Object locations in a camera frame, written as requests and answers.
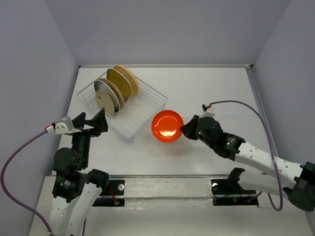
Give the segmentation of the small cream plate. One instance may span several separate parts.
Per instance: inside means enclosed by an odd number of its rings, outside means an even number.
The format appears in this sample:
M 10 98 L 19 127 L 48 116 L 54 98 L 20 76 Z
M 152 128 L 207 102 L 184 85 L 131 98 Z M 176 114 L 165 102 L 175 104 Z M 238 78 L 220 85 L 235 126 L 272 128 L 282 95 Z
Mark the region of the small cream plate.
M 107 93 L 98 90 L 95 93 L 95 100 L 98 107 L 105 111 L 106 116 L 111 117 L 114 114 L 114 103 Z

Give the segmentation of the orange plate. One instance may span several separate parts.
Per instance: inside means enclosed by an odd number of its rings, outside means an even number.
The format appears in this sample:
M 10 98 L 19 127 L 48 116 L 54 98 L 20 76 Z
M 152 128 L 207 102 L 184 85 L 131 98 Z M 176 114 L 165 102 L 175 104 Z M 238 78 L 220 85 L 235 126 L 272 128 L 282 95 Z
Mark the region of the orange plate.
M 151 124 L 153 136 L 160 142 L 172 143 L 178 140 L 184 125 L 182 117 L 173 110 L 163 110 L 155 115 Z

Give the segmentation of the beige floral plate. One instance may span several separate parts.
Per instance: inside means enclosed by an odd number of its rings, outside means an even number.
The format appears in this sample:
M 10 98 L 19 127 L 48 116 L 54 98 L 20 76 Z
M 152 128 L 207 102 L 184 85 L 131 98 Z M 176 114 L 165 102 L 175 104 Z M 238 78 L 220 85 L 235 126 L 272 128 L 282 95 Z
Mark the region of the beige floral plate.
M 121 93 L 121 91 L 118 89 L 118 87 L 112 83 L 111 81 L 105 79 L 105 83 L 113 90 L 113 92 L 115 93 L 115 95 L 117 96 L 118 98 L 118 102 L 119 102 L 119 106 L 120 106 L 120 109 L 123 109 L 124 106 L 125 106 L 125 102 L 124 102 L 124 98 L 123 98 L 123 95 Z

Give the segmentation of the white green-rimmed plate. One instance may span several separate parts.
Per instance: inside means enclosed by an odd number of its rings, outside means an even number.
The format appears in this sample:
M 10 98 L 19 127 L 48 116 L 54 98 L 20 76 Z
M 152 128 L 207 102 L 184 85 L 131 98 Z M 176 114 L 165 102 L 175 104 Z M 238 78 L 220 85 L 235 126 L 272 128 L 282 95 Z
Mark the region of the white green-rimmed plate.
M 120 111 L 118 98 L 113 92 L 113 90 L 105 83 L 104 78 L 98 79 L 94 82 L 94 89 L 95 89 L 95 92 L 97 92 L 98 90 L 101 90 L 110 96 L 110 98 L 112 99 L 114 103 L 114 108 L 115 108 L 114 113 L 117 113 Z

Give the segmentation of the white wire dish rack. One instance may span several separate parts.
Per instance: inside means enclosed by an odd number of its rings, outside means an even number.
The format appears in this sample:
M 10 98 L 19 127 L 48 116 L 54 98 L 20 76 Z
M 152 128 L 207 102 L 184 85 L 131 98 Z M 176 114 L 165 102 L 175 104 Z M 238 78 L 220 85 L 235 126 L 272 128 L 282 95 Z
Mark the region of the white wire dish rack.
M 94 73 L 81 68 L 78 74 L 77 98 L 91 116 L 101 110 L 95 100 L 94 82 L 101 78 L 107 79 L 107 69 L 109 68 L 103 68 L 101 72 Z M 167 102 L 167 98 L 163 94 L 142 80 L 138 78 L 137 80 L 140 88 L 138 95 L 131 95 L 123 109 L 111 117 L 106 116 L 108 125 L 127 141 L 133 141 L 150 124 L 153 117 L 164 109 Z

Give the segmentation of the woven bamboo tray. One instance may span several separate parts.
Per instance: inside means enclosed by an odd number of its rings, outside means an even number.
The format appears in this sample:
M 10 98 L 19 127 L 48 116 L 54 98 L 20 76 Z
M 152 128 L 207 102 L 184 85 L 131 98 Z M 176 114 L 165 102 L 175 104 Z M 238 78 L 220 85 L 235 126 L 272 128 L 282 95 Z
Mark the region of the woven bamboo tray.
M 107 69 L 106 78 L 117 86 L 123 95 L 124 102 L 127 102 L 131 96 L 131 85 L 129 81 L 113 68 Z

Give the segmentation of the tan round plate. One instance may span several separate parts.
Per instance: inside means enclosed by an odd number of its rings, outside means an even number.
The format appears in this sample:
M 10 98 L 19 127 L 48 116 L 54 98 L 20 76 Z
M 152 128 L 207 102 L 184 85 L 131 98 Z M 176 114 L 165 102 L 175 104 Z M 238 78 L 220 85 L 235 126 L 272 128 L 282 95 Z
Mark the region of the tan round plate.
M 130 83 L 131 85 L 131 95 L 136 96 L 139 93 L 139 83 L 135 75 L 125 66 L 123 65 L 114 65 L 113 69 L 121 73 Z

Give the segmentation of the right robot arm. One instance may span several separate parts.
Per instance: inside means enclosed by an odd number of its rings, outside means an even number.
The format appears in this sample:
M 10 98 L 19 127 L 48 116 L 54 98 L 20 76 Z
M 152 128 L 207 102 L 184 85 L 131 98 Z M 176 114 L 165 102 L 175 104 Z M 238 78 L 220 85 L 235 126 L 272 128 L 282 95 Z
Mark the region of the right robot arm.
M 287 199 L 304 211 L 315 209 L 315 165 L 286 161 L 254 147 L 243 138 L 224 132 L 212 117 L 194 116 L 180 127 L 184 136 L 200 140 L 218 156 L 251 166 L 261 173 L 252 175 L 243 169 L 234 168 L 230 181 L 242 189 L 266 192 Z

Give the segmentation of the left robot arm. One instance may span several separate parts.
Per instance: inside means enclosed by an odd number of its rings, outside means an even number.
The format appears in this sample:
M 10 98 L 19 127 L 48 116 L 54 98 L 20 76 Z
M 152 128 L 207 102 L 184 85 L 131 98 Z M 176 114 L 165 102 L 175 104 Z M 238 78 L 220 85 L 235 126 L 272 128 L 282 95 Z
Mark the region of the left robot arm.
M 108 131 L 105 111 L 100 110 L 92 119 L 86 119 L 84 112 L 74 119 L 66 116 L 45 130 L 72 137 L 71 147 L 60 148 L 54 155 L 56 179 L 52 190 L 49 234 L 77 236 L 97 197 L 109 186 L 108 173 L 96 169 L 87 174 L 81 172 L 88 166 L 91 138 Z

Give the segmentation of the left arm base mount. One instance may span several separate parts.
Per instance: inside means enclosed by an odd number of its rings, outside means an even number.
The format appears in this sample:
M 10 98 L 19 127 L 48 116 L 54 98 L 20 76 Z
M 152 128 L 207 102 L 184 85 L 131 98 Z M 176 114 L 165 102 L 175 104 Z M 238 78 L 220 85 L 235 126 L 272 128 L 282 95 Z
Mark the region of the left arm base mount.
M 95 200 L 93 207 L 124 207 L 125 180 L 110 179 L 109 186 Z

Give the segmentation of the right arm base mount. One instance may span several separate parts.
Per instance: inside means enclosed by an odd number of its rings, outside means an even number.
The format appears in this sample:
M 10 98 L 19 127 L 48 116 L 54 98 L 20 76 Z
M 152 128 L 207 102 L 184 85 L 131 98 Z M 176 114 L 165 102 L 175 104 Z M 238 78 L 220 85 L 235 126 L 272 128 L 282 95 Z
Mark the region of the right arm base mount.
M 234 185 L 227 179 L 219 178 L 211 180 L 213 194 L 213 206 L 258 206 L 257 192 L 244 190 L 239 184 Z

